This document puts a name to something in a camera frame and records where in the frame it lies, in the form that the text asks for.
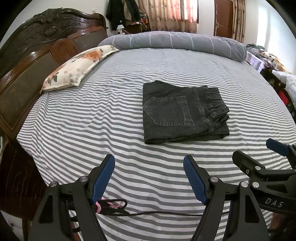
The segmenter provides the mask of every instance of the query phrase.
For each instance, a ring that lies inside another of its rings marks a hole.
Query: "black jacket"
[[[140,20],[139,7],[135,0],[125,0],[128,10],[131,13],[132,21]],[[124,17],[124,6],[121,0],[109,0],[106,12],[107,19],[111,22],[112,30],[116,30],[118,25],[126,27],[126,20]]]

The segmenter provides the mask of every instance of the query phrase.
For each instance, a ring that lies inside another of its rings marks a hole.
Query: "floral curtain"
[[[137,0],[152,31],[196,33],[197,0]]]
[[[240,43],[243,43],[245,27],[246,27],[245,0],[233,0],[232,38],[237,40]]]

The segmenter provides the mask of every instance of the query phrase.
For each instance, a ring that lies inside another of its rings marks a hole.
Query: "pink strap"
[[[114,204],[111,203],[111,202],[107,202],[107,203],[108,203],[111,207],[113,207],[113,208],[119,208],[120,205],[122,204],[122,202],[120,202],[119,205],[114,205]],[[96,202],[96,205],[97,205],[97,207],[98,207],[98,210],[96,211],[96,213],[100,213],[100,211],[102,210],[101,205],[100,205],[98,202]]]

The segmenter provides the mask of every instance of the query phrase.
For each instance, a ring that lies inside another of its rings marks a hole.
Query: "back pocket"
[[[185,96],[152,97],[143,105],[143,110],[160,126],[194,126]]]

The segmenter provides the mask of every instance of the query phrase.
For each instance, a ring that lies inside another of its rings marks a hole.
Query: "mattress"
[[[218,87],[229,107],[230,135],[206,142],[144,144],[142,86],[160,80]],[[273,88],[246,62],[183,49],[119,51],[97,65],[79,87],[44,93],[29,113],[18,141],[33,156],[45,183],[77,180],[105,155],[116,165],[104,198],[125,198],[126,210],[202,214],[183,170],[190,154],[210,175],[238,184],[248,177],[232,163],[241,150],[268,169],[290,169],[265,146],[268,138],[296,143],[295,123]],[[224,211],[229,209],[229,202]],[[267,225],[271,213],[263,210]],[[167,214],[97,215],[109,241],[190,240],[200,217]],[[223,215],[216,240],[221,240]]]

